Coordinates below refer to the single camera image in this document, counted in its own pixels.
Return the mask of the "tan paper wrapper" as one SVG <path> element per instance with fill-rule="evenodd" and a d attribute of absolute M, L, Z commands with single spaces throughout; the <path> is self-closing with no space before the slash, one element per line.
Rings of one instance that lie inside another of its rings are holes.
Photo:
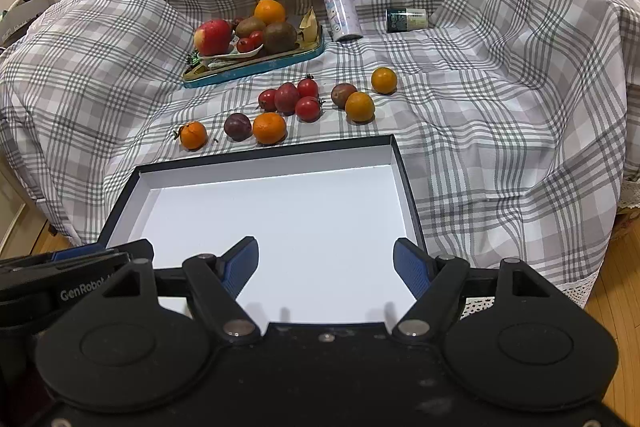
<path fill-rule="evenodd" d="M 314 8 L 310 8 L 303 18 L 300 20 L 298 26 L 299 33 L 302 35 L 303 42 L 312 43 L 315 42 L 320 34 L 320 26 L 316 17 Z"/>

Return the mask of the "mandarin with leaf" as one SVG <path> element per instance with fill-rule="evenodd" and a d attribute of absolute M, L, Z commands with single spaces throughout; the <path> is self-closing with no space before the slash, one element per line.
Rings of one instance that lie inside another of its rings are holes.
<path fill-rule="evenodd" d="M 198 150 L 207 143 L 208 135 L 199 121 L 190 121 L 174 131 L 174 139 L 180 142 L 185 150 Z"/>

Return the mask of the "white small dish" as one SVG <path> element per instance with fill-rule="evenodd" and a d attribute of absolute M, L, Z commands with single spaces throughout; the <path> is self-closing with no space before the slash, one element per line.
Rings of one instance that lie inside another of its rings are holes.
<path fill-rule="evenodd" d="M 238 50 L 238 44 L 239 44 L 239 41 L 237 41 L 234 46 L 229 46 L 227 53 L 221 53 L 221 54 L 215 54 L 215 55 L 198 54 L 198 57 L 202 62 L 248 60 L 249 58 L 253 58 L 257 56 L 258 53 L 264 47 L 261 44 L 260 46 L 256 46 L 256 48 L 254 49 L 241 52 Z"/>

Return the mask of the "red apple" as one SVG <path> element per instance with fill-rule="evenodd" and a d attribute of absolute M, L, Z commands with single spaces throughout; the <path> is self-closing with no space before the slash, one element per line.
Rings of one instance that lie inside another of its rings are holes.
<path fill-rule="evenodd" d="M 228 52 L 232 38 L 231 26 L 226 20 L 216 18 L 201 24 L 194 32 L 194 48 L 201 56 L 214 56 Z"/>

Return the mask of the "dark purple plum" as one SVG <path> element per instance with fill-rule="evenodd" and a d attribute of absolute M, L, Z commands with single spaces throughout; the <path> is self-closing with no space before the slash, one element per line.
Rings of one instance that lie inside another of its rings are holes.
<path fill-rule="evenodd" d="M 242 113 L 231 114 L 224 122 L 224 133 L 235 142 L 241 142 L 253 134 L 252 123 Z"/>

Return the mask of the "brown kiwi rear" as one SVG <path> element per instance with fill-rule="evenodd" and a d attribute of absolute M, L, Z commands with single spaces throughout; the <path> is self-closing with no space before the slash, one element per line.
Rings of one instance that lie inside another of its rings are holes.
<path fill-rule="evenodd" d="M 266 24 L 262 20 L 256 16 L 251 16 L 240 20 L 235 26 L 234 32 L 235 35 L 242 39 L 248 38 L 254 31 L 264 31 L 265 28 Z"/>

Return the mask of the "oblong red tomato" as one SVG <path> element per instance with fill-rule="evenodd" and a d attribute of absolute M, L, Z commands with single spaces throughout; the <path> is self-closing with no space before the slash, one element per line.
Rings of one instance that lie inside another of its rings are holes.
<path fill-rule="evenodd" d="M 295 106 L 300 98 L 299 92 L 292 82 L 281 84 L 274 95 L 274 106 L 283 115 L 295 113 Z"/>

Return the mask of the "green candy wrapper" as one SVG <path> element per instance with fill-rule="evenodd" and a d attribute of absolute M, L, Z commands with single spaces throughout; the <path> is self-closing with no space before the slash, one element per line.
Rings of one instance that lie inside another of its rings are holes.
<path fill-rule="evenodd" d="M 198 65 L 199 62 L 201 62 L 201 57 L 200 54 L 198 54 L 198 51 L 191 52 L 186 58 L 186 64 L 191 67 Z"/>

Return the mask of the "small green white bottle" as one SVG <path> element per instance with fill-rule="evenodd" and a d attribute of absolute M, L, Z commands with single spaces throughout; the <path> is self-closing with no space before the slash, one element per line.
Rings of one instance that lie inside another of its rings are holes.
<path fill-rule="evenodd" d="M 386 31 L 406 32 L 428 27 L 428 16 L 424 9 L 402 8 L 386 10 Z"/>

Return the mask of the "brown kiwi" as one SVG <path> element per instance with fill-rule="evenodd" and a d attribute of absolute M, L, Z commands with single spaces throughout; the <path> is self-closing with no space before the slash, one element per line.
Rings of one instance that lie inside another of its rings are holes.
<path fill-rule="evenodd" d="M 268 54 L 292 51 L 296 48 L 297 31 L 289 22 L 275 22 L 265 28 L 262 40 Z"/>
<path fill-rule="evenodd" d="M 256 16 L 251 16 L 240 20 L 235 26 L 234 32 L 235 35 L 242 39 L 248 38 L 254 31 L 264 31 L 265 28 L 266 24 L 262 20 Z"/>

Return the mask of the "yellow orange citrus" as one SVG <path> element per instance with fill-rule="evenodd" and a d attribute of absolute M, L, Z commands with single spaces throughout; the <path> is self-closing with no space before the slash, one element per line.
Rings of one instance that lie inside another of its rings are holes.
<path fill-rule="evenodd" d="M 375 106 L 370 95 L 357 91 L 349 95 L 345 112 L 351 121 L 364 124 L 374 118 Z"/>
<path fill-rule="evenodd" d="M 398 79 L 396 72 L 388 67 L 379 67 L 372 72 L 371 86 L 379 94 L 389 95 L 397 90 Z"/>

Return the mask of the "white spray can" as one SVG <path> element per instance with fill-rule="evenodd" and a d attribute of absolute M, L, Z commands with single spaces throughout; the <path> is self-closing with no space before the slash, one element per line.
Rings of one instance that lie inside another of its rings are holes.
<path fill-rule="evenodd" d="M 356 40 L 362 29 L 354 0 L 323 0 L 328 14 L 332 38 L 335 42 Z"/>

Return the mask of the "large orange mandarin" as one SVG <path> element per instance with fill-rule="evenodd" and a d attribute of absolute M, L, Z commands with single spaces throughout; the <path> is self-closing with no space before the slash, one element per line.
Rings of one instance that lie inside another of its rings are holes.
<path fill-rule="evenodd" d="M 276 144 L 286 135 L 286 122 L 277 113 L 260 114 L 254 119 L 253 134 L 262 145 Z"/>

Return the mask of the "reddish brown plum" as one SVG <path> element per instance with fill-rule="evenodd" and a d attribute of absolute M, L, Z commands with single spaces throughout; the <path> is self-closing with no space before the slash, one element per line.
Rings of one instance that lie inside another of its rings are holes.
<path fill-rule="evenodd" d="M 337 108 L 344 109 L 348 98 L 355 92 L 357 92 L 357 88 L 353 84 L 337 83 L 331 91 L 331 100 Z"/>

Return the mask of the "brown kiwi front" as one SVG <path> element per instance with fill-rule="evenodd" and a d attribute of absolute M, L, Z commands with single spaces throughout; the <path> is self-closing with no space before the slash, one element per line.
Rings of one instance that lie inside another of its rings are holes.
<path fill-rule="evenodd" d="M 268 54 L 292 51 L 296 48 L 297 31 L 289 22 L 275 22 L 265 28 L 262 40 Z"/>

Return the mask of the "blue rimmed tray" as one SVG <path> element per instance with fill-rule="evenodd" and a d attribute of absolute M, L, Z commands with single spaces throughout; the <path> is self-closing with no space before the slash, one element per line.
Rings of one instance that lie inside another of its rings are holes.
<path fill-rule="evenodd" d="M 320 35 L 315 42 L 300 42 L 298 48 L 292 52 L 270 56 L 255 56 L 239 60 L 213 61 L 208 65 L 199 62 L 189 68 L 182 75 L 182 85 L 186 89 L 216 86 L 231 80 L 237 80 L 251 75 L 290 67 L 308 62 L 320 56 L 326 48 L 326 39 Z"/>

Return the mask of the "cherry tomato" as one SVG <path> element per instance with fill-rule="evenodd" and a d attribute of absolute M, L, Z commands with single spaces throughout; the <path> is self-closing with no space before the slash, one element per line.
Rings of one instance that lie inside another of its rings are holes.
<path fill-rule="evenodd" d="M 259 108 L 264 112 L 275 112 L 277 110 L 276 94 L 276 89 L 267 89 L 262 91 L 262 93 L 258 95 Z"/>
<path fill-rule="evenodd" d="M 250 37 L 241 38 L 235 46 L 239 53 L 248 53 L 255 49 L 255 43 Z"/>
<path fill-rule="evenodd" d="M 313 96 L 304 96 L 295 105 L 295 115 L 301 121 L 314 122 L 321 114 L 322 102 Z"/>
<path fill-rule="evenodd" d="M 264 43 L 264 37 L 262 36 L 261 30 L 252 31 L 248 38 L 250 39 L 250 44 L 254 49 L 259 48 Z"/>
<path fill-rule="evenodd" d="M 297 92 L 301 98 L 319 98 L 319 88 L 313 75 L 307 75 L 297 83 Z"/>

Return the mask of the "grey plaid cloth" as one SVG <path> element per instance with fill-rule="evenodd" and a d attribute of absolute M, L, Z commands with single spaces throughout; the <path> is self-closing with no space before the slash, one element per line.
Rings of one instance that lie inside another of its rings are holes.
<path fill-rule="evenodd" d="M 259 0 L 61 0 L 1 57 L 1 150 L 26 192 L 75 244 L 92 243 L 134 168 L 183 155 L 196 120 L 205 154 L 254 116 L 262 89 L 311 74 L 368 89 L 388 67 L 371 124 L 326 112 L 288 121 L 290 144 L 392 134 L 433 255 L 489 268 L 518 256 L 573 296 L 589 291 L 620 186 L 639 178 L 639 0 L 355 0 L 363 35 L 309 62 L 186 89 L 193 31 Z M 277 0 L 290 13 L 322 0 Z M 386 10 L 428 27 L 386 31 Z"/>

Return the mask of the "black white shallow box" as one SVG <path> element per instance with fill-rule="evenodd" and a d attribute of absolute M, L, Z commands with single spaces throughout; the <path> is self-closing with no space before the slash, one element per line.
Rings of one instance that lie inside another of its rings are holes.
<path fill-rule="evenodd" d="M 258 147 L 134 170 L 99 241 L 146 239 L 157 269 L 221 255 L 250 236 L 258 267 L 239 304 L 271 322 L 394 325 L 413 305 L 397 274 L 398 239 L 423 244 L 390 135 Z"/>

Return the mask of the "orange on tray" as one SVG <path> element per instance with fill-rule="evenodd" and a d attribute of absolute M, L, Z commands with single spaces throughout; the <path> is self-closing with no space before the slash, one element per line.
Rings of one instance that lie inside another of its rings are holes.
<path fill-rule="evenodd" d="M 285 7 L 276 0 L 259 0 L 254 9 L 254 17 L 266 26 L 285 22 L 288 18 Z"/>

